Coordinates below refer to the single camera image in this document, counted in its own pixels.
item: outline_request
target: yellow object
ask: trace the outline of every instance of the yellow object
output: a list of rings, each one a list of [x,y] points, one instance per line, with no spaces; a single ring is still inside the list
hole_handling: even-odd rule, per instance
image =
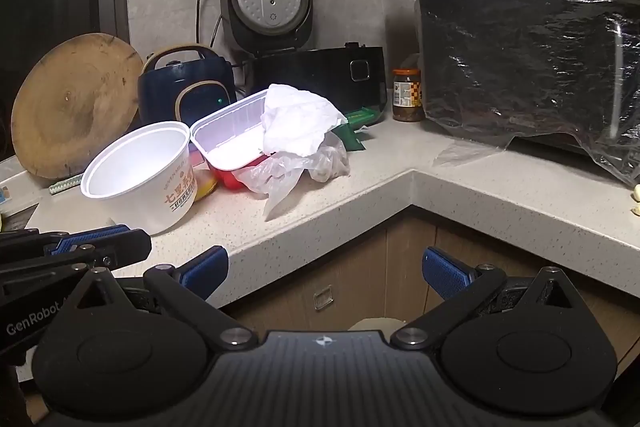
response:
[[[193,174],[196,178],[196,187],[198,190],[196,191],[196,199],[195,201],[200,201],[204,196],[213,192],[213,189],[216,188],[216,177],[213,175],[209,169],[193,169]]]

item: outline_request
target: white plastic tray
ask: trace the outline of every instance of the white plastic tray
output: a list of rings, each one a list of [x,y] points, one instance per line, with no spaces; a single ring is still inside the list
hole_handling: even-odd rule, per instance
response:
[[[191,141],[212,167],[234,171],[262,156],[267,90],[227,105],[191,126]]]

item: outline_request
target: glass jar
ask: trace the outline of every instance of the glass jar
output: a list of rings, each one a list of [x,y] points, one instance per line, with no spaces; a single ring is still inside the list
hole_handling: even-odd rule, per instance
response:
[[[420,70],[394,70],[394,119],[402,122],[424,120]]]

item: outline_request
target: jar label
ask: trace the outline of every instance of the jar label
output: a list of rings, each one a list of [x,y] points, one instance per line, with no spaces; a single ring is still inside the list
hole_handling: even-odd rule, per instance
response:
[[[396,107],[422,107],[422,84],[420,82],[394,82],[394,105]]]

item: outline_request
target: countertop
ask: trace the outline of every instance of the countertop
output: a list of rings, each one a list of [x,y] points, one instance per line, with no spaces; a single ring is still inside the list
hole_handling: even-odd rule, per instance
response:
[[[116,274],[179,266],[222,245],[229,276],[209,298],[222,306],[414,204],[640,297],[640,217],[629,211],[630,190],[588,158],[525,142],[498,153],[469,149],[433,123],[389,116],[360,137],[367,150],[350,153],[350,176],[327,184],[303,176],[269,221],[264,200],[219,187],[152,238],[147,261]],[[483,152],[474,161],[439,164],[451,147]],[[106,224],[78,188],[46,198],[29,227],[78,232]]]

